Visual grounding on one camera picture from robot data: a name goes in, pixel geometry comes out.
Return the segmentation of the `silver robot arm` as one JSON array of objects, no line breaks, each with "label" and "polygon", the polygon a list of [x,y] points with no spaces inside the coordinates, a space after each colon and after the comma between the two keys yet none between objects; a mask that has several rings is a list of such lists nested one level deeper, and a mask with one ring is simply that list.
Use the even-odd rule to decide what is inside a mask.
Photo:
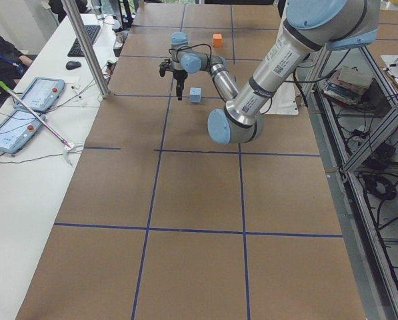
[{"label": "silver robot arm", "polygon": [[198,71],[207,72],[225,106],[207,120],[210,138],[219,144],[248,143],[263,130],[261,108],[309,53],[354,49],[376,40],[378,1],[288,1],[281,34],[243,88],[238,88],[222,57],[195,51],[184,32],[171,36],[170,58],[159,65],[159,74],[172,73],[176,96],[182,97],[184,81]]}]

